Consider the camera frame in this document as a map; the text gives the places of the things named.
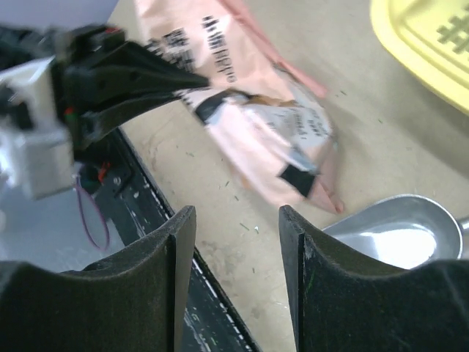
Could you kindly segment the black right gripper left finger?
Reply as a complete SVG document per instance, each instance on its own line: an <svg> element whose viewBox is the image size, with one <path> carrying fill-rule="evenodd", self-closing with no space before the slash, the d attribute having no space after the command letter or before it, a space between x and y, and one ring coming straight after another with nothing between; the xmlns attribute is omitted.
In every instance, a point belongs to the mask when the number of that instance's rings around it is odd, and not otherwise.
<svg viewBox="0 0 469 352"><path fill-rule="evenodd" d="M178 351L196 210L82 271L1 263L3 351Z"/></svg>

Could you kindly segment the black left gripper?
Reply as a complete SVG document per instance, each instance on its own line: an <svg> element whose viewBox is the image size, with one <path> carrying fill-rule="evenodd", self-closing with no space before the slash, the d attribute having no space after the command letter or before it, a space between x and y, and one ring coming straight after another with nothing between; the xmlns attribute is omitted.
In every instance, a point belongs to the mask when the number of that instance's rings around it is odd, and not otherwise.
<svg viewBox="0 0 469 352"><path fill-rule="evenodd" d="M208 78L125 42L125 31L115 26L52 28L47 38L55 54L57 114L70 132L74 153L133 118L210 85ZM150 94L116 96L138 93Z"/></svg>

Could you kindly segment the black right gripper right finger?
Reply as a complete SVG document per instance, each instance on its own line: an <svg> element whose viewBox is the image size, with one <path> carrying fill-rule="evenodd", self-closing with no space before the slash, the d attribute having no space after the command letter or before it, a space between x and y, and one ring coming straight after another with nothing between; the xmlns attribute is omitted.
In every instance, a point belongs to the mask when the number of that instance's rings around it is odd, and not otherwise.
<svg viewBox="0 0 469 352"><path fill-rule="evenodd" d="M468 262L405 270L325 234L285 205L281 255L298 351L466 351Z"/></svg>

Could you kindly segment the grey metal litter scoop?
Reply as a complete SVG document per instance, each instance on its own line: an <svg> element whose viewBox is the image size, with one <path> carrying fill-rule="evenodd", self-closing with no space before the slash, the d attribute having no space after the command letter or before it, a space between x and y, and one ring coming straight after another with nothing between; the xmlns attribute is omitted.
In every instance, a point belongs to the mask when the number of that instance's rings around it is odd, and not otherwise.
<svg viewBox="0 0 469 352"><path fill-rule="evenodd" d="M382 199L323 229L354 250L398 268L468 258L468 217L417 194Z"/></svg>

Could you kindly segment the pink cat litter bag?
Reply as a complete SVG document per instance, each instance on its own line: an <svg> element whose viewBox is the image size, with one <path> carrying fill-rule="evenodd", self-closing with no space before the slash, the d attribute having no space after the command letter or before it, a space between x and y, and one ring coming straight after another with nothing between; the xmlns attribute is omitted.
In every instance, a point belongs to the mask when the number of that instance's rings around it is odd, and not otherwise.
<svg viewBox="0 0 469 352"><path fill-rule="evenodd" d="M243 186L278 207L343 211L325 88L280 56L242 1L136 1L135 10L155 54L210 80L180 95Z"/></svg>

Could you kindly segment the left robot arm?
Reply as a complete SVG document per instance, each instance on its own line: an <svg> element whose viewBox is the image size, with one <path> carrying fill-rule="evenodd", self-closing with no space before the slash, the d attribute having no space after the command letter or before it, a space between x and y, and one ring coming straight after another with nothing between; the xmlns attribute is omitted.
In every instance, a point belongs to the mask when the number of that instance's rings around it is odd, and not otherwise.
<svg viewBox="0 0 469 352"><path fill-rule="evenodd" d="M108 24L73 30L1 27L1 68L52 59L58 118L75 150L83 150L131 119L208 87L204 76L169 63Z"/></svg>

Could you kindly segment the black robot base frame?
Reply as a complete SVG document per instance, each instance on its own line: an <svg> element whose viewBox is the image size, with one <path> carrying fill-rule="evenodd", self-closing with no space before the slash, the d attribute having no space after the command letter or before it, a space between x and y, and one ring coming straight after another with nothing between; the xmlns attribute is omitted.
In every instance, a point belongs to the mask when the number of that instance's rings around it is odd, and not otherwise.
<svg viewBox="0 0 469 352"><path fill-rule="evenodd" d="M79 351L257 351L195 247L196 211L174 211L126 135L91 149L107 171L97 202L119 231L118 252L80 271ZM120 180L119 185L111 177Z"/></svg>

